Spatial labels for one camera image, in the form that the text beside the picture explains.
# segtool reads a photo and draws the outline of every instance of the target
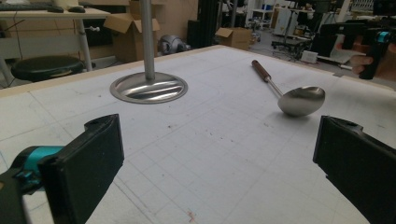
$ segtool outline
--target metal ladle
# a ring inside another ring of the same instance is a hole
[[[259,62],[253,60],[251,65],[264,82],[269,82],[277,92],[279,95],[277,105],[285,114],[293,117],[306,116],[314,113],[323,105],[326,93],[322,88],[307,86],[283,94]]]

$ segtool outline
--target ladle handle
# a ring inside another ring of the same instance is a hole
[[[257,62],[257,60],[253,60],[251,62],[251,65],[256,69],[257,73],[259,76],[264,80],[264,82],[268,82],[269,79],[271,79],[271,76],[268,74],[268,72],[262,67],[262,65]]]

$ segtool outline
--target round metal base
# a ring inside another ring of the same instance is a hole
[[[180,77],[155,73],[154,79],[146,79],[146,74],[136,73],[121,77],[110,86],[116,98],[135,104],[159,104],[176,100],[187,92],[188,85]]]

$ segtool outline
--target desk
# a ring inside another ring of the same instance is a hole
[[[323,107],[285,116],[252,60],[284,92],[320,86]],[[189,91],[158,105],[114,98],[110,84],[142,62],[0,90],[0,172],[26,147],[66,145],[85,122],[118,113],[124,165],[88,223],[368,223],[312,162],[319,121],[348,119],[396,147],[395,91],[222,46],[155,64]],[[33,223],[51,223],[43,192],[25,198]]]
[[[85,13],[71,13],[65,11],[64,13],[51,13],[47,11],[2,11],[0,13],[0,20],[77,20],[78,21],[78,39],[73,36],[52,36],[40,38],[0,38],[0,68],[6,77],[11,77],[4,59],[20,58],[18,45],[21,45],[22,55],[28,57],[30,55],[37,55],[37,52],[44,51],[51,54],[59,52],[60,48],[64,49],[82,49],[87,71],[92,70],[91,56],[88,49],[87,36],[85,35],[84,24],[82,20],[87,19],[105,19],[109,14],[94,8],[85,8]]]

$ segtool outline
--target black stool seat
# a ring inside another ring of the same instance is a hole
[[[11,67],[12,76],[32,82],[81,73],[84,63],[71,56],[44,56],[21,60]]]

